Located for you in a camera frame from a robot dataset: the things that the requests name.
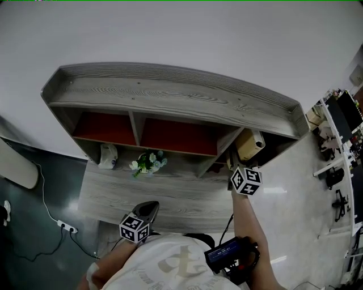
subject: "white t-shirt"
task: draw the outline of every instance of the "white t-shirt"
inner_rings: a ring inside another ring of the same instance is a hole
[[[249,290],[215,275],[205,261],[210,247],[190,237],[149,237],[103,290]]]

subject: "tiled floor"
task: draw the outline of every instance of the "tiled floor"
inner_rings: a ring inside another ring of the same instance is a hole
[[[43,164],[46,195],[53,214],[75,223],[80,229],[79,240],[88,249],[96,249],[96,224],[74,211],[85,164],[51,153],[21,151],[29,159]],[[334,223],[331,203],[335,199],[335,189],[346,192],[347,181],[328,190],[324,181],[313,177],[313,171],[322,166],[314,136],[309,134],[263,167],[263,186],[251,197],[269,242],[276,277],[287,289],[306,280],[319,287],[336,286],[341,277],[350,238],[317,237]],[[47,216],[39,187],[35,191],[20,190],[5,180],[0,180],[0,187],[2,197],[9,198],[13,205],[9,230],[19,251],[31,255],[57,241],[59,232]],[[349,216],[341,223],[348,224]],[[111,227],[116,232],[115,237],[109,235],[111,230],[100,231],[99,248],[117,238],[117,226]],[[225,240],[232,236],[228,233]],[[213,237],[218,242],[220,234],[213,234]],[[15,288],[48,289],[52,280],[55,281],[52,289],[71,289],[92,261],[76,247],[67,239],[54,256],[42,257],[33,264],[9,255],[7,269]]]

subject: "cable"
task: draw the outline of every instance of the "cable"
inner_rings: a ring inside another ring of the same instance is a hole
[[[320,290],[320,288],[318,287],[318,286],[316,286],[316,285],[314,285],[313,283],[311,283],[311,282],[309,282],[309,281],[305,281],[305,282],[302,282],[302,283],[300,283],[300,284],[298,284],[293,290],[295,290],[296,288],[298,288],[298,287],[300,287],[302,284],[305,284],[305,283],[309,283],[310,285],[312,285],[312,286],[314,286],[315,288],[317,288],[317,289],[319,289]]]
[[[231,223],[231,221],[232,221],[232,220],[233,220],[233,214],[231,215],[231,217],[230,217],[230,219],[229,219],[229,221],[228,221],[228,223],[227,223],[227,227],[226,227],[225,231],[224,231],[224,232],[223,232],[223,234],[222,234],[222,237],[221,237],[221,239],[220,239],[220,244],[219,244],[219,246],[222,244],[223,237],[225,236],[226,232],[228,231],[229,224]]]
[[[41,191],[43,192],[43,203],[44,203],[44,205],[45,205],[45,208],[47,209],[47,212],[48,212],[49,217],[50,217],[52,220],[54,220],[56,223],[58,223],[58,221],[57,221],[57,220],[55,220],[55,219],[52,217],[52,215],[50,214],[50,212],[49,212],[49,208],[48,208],[48,206],[47,206],[47,204],[45,203],[45,200],[44,200],[44,183],[45,183],[45,178],[44,178],[44,175],[43,175],[43,173],[42,173],[42,171],[41,171],[41,166],[40,166],[40,164],[35,163],[35,162],[34,162],[34,164],[40,167],[40,174],[41,174],[41,176],[42,176],[42,178],[43,178],[43,186],[42,186],[42,190],[41,190]]]
[[[83,247],[81,247],[81,245],[79,244],[79,243],[77,243],[76,242],[76,240],[75,239],[73,239],[73,237],[72,237],[72,230],[73,229],[70,229],[70,231],[69,231],[69,236],[70,236],[70,238],[72,239],[72,241],[74,241],[75,243],[76,243],[76,245],[86,254],[86,255],[88,255],[88,256],[90,256],[90,257],[92,257],[92,258],[94,258],[94,259],[97,259],[97,260],[99,260],[100,258],[98,258],[98,257],[96,257],[96,256],[93,256],[93,255],[91,255],[91,254],[89,254],[89,253],[87,253],[84,249],[83,249]]]
[[[40,255],[53,255],[60,248],[61,244],[63,243],[63,228],[64,228],[64,225],[61,226],[61,239],[60,239],[57,247],[53,251],[51,251],[50,253],[38,253],[38,254],[35,255],[34,259],[29,259],[29,258],[27,258],[25,256],[18,255],[14,250],[14,244],[11,242],[11,246],[13,247],[13,249],[12,249],[13,254],[15,256],[17,256],[18,258],[28,260],[29,262],[34,262],[36,260],[36,258],[39,257]]]
[[[119,241],[121,241],[123,238],[120,238],[116,243],[115,243],[115,245],[113,246],[113,248],[112,248],[112,250],[111,251],[113,251],[113,249],[117,246],[117,244],[119,243]]]

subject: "white wall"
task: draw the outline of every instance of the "white wall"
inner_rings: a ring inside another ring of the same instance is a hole
[[[12,132],[3,135],[82,156],[40,98],[58,66],[81,62],[211,71],[283,93],[308,110],[362,44],[362,15],[357,2],[5,2],[0,116]]]
[[[353,60],[350,62],[344,72],[339,75],[338,79],[333,83],[330,89],[347,89],[351,94],[355,95],[363,86],[363,83],[359,86],[355,86],[349,79],[351,73],[357,67],[357,65],[363,67],[363,46],[359,48]]]

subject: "white cable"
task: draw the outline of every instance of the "white cable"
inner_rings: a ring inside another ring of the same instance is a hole
[[[57,220],[55,220],[55,219],[52,217],[52,215],[50,214],[50,212],[49,212],[49,208],[48,208],[48,206],[47,206],[47,204],[45,203],[45,200],[44,200],[44,183],[45,183],[45,178],[44,178],[44,175],[43,175],[43,173],[42,173],[42,171],[41,171],[41,166],[40,166],[40,164],[35,163],[35,162],[34,162],[34,164],[35,164],[35,165],[38,165],[38,166],[40,167],[40,174],[41,174],[41,176],[42,176],[42,178],[43,178],[43,186],[42,186],[42,188],[41,188],[41,191],[43,192],[43,203],[44,203],[44,205],[45,205],[45,208],[47,209],[47,212],[48,212],[49,217],[50,217],[52,220],[54,220],[56,223],[58,223],[58,221],[57,221]]]

